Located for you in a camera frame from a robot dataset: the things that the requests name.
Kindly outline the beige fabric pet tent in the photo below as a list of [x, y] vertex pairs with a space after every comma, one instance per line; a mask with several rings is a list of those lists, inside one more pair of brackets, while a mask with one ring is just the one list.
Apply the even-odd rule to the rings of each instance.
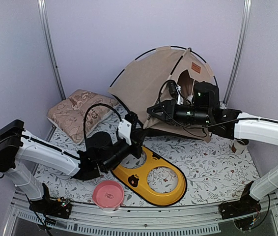
[[190, 130], [168, 125], [147, 113], [157, 100], [171, 96], [164, 86], [174, 80], [184, 97], [194, 95], [197, 82], [213, 83], [215, 75], [209, 64], [191, 48], [164, 46], [147, 51], [130, 62], [115, 78], [108, 92], [127, 110], [138, 115], [140, 125], [151, 136], [172, 135], [210, 142], [207, 129]]

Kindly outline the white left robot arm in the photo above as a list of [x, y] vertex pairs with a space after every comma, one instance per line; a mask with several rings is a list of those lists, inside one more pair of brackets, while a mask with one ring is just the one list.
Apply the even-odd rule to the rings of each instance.
[[44, 213], [51, 213], [55, 203], [48, 189], [22, 163], [23, 160], [56, 169], [77, 180], [98, 178], [115, 169], [128, 155], [140, 158], [146, 132], [133, 128], [122, 119], [112, 142], [107, 132], [97, 132], [86, 140], [85, 151], [71, 151], [46, 142], [24, 129], [16, 119], [0, 129], [0, 173], [9, 177]]

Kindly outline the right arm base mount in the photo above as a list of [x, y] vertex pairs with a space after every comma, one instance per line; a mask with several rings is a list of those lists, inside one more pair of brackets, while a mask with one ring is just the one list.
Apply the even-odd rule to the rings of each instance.
[[244, 216], [250, 213], [257, 213], [256, 216], [250, 216], [245, 219], [235, 220], [234, 224], [237, 229], [240, 231], [249, 231], [254, 226], [257, 221], [257, 217], [261, 211], [261, 205], [259, 200], [255, 200], [250, 196], [250, 188], [253, 184], [253, 181], [248, 183], [239, 200], [233, 202], [222, 202], [219, 205], [219, 212], [222, 216], [222, 219], [229, 219], [239, 216]]

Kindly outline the brown patterned pillow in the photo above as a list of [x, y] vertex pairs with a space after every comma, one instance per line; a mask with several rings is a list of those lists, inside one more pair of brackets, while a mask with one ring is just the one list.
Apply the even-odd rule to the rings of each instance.
[[[94, 92], [78, 89], [67, 99], [52, 107], [47, 113], [47, 119], [62, 130], [74, 143], [80, 144], [83, 138], [83, 118], [88, 108], [94, 104], [108, 104], [113, 108], [119, 106], [113, 98]], [[112, 110], [103, 106], [92, 108], [86, 119], [86, 134], [89, 135], [95, 127], [112, 114]]]

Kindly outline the black tent pole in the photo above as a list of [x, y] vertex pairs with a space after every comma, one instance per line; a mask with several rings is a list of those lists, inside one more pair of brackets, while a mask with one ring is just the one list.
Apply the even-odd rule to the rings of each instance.
[[166, 80], [174, 80], [180, 86], [195, 81], [217, 83], [208, 62], [192, 48], [163, 46], [146, 51], [131, 61], [114, 79], [108, 92], [119, 96], [124, 90], [142, 92], [149, 85], [155, 90]]
[[164, 83], [166, 83], [167, 82], [167, 80], [171, 80], [172, 79], [172, 74], [174, 73], [174, 71], [175, 71], [175, 69], [177, 68], [177, 66], [178, 66], [178, 64], [179, 64], [179, 62], [181, 61], [181, 59], [183, 58], [183, 56], [187, 53], [187, 52], [190, 52], [191, 50], [192, 50], [192, 48], [183, 48], [183, 47], [174, 47], [174, 46], [172, 46], [171, 47], [171, 49], [183, 49], [184, 50], [184, 52], [182, 53], [182, 55], [178, 58], [178, 60], [175, 62], [175, 65], [173, 65], [172, 67], [171, 67], [171, 70], [170, 70], [170, 73], [169, 73], [169, 75], [167, 76], [167, 78], [161, 83], [161, 87], [158, 89], [158, 91], [157, 91], [157, 96], [156, 96], [156, 101], [155, 101], [155, 103], [153, 104], [153, 105], [155, 105], [157, 102], [159, 102], [159, 95], [160, 94], [162, 94], [162, 90], [163, 90], [163, 85], [164, 85]]

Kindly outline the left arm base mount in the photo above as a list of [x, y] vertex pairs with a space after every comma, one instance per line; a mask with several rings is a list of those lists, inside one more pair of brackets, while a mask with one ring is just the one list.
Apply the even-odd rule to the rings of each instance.
[[72, 205], [69, 198], [60, 197], [52, 199], [46, 184], [43, 185], [43, 198], [41, 200], [30, 200], [29, 209], [33, 212], [42, 213], [44, 216], [54, 216], [63, 219], [69, 219]]

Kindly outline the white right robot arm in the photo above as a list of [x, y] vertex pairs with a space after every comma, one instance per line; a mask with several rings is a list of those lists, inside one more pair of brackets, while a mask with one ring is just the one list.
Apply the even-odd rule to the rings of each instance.
[[[188, 129], [207, 129], [209, 132], [231, 140], [253, 140], [278, 146], [278, 120], [262, 118], [236, 109], [222, 109], [219, 88], [208, 82], [194, 86], [194, 95], [187, 104], [180, 102], [181, 94], [174, 80], [163, 84], [171, 99], [157, 100], [147, 113], [169, 125]], [[263, 177], [246, 185], [236, 203], [239, 214], [247, 214], [267, 194], [278, 189], [278, 165]]]

